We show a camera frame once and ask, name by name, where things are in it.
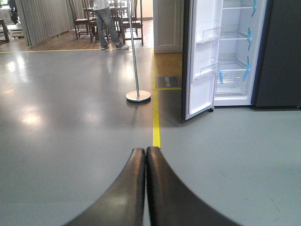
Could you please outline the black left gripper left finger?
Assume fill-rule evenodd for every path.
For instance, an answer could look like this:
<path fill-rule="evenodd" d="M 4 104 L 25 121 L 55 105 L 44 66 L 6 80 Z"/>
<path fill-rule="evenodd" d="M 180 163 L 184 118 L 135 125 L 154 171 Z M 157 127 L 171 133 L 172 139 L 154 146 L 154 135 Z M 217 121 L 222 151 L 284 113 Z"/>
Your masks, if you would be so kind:
<path fill-rule="evenodd" d="M 145 150 L 134 148 L 116 180 L 67 226 L 141 226 L 145 198 Z"/>

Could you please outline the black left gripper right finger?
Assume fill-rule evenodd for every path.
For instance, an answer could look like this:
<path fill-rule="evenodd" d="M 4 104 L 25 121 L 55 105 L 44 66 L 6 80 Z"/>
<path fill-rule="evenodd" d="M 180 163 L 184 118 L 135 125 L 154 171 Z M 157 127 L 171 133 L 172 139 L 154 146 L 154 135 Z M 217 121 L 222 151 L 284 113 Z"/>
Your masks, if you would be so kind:
<path fill-rule="evenodd" d="M 239 225 L 198 198 L 172 170 L 160 148 L 147 148 L 146 168 L 152 226 Z"/>

